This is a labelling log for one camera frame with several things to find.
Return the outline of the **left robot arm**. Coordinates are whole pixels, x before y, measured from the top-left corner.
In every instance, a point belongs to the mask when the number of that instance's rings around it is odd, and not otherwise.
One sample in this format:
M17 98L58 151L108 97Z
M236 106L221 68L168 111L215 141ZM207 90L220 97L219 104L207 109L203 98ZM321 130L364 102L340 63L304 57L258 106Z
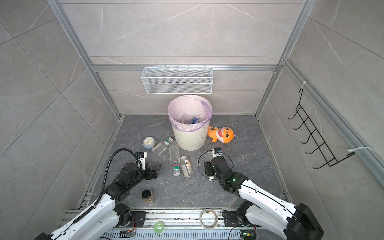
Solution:
M135 161L127 163L110 185L106 185L110 165L120 152L131 154ZM68 223L53 231L51 234L41 233L37 240L96 240L110 229L136 226L130 208L123 200L130 195L131 189L143 180L156 179L159 176L161 164L152 169L146 163L146 152L133 152L127 148L116 150L107 162L103 178L102 190L97 199L85 210Z

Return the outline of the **square clear tea bottle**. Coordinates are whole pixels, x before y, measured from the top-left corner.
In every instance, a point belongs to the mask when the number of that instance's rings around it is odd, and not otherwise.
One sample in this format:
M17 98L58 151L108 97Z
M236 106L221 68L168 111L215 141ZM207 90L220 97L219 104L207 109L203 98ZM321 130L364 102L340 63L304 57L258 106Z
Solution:
M189 178L189 177L194 177L194 172L193 172L193 169L192 169L192 165L191 165L191 162L190 160L188 159L187 156L181 156L180 157L180 162L181 162L181 165L182 165L182 170L183 170L183 175L185 178Z

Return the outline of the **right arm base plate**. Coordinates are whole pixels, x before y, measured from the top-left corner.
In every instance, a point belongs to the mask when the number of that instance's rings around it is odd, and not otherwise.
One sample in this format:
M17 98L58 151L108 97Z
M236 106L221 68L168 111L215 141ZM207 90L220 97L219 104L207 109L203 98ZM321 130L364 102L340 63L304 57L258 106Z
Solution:
M239 217L236 211L223 210L222 216L226 227L260 227L259 225L251 224L245 217Z

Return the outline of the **tall clear green-cap bottle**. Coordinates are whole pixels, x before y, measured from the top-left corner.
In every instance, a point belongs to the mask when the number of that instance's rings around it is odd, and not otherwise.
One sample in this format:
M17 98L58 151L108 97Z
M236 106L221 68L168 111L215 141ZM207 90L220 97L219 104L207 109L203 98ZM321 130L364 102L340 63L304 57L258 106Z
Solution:
M181 174L180 170L180 153L179 146L177 143L172 143L169 145L169 153L170 153L170 163L173 167L173 175L175 177Z

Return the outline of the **flower label bottle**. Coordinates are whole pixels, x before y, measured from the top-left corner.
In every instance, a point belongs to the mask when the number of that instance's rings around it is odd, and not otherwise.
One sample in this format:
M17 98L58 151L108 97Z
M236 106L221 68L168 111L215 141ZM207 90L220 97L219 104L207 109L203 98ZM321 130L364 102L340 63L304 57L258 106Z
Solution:
M174 139L172 137L168 137L165 141L157 143L153 148L152 152L156 155L160 156L162 155L167 149L170 144L174 142Z

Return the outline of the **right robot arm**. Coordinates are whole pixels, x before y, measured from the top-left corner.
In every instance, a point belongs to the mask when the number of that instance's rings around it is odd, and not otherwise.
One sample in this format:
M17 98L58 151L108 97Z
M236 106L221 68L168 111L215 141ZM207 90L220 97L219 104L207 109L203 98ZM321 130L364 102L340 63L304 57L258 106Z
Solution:
M213 158L204 162L202 175L244 200L236 211L236 219L242 226L260 226L284 240L320 240L324 236L324 230L307 205L281 200L245 175L234 172L227 163L230 157L221 148L214 148L211 153Z

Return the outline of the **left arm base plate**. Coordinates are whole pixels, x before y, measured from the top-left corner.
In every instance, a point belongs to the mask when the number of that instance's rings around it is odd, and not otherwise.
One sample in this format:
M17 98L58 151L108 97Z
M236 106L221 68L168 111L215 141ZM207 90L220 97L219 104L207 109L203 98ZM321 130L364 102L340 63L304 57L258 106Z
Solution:
M146 219L147 212L127 212L119 217L118 227L120 228L142 228Z

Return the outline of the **white bottle yellow label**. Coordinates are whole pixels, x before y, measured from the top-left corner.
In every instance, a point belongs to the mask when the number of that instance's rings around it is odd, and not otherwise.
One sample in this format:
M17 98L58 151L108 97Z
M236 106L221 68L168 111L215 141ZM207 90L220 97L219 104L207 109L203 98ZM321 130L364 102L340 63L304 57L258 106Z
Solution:
M181 124L191 125L191 124L194 124L194 122L195 122L195 118L188 114L183 114L182 117L180 118Z

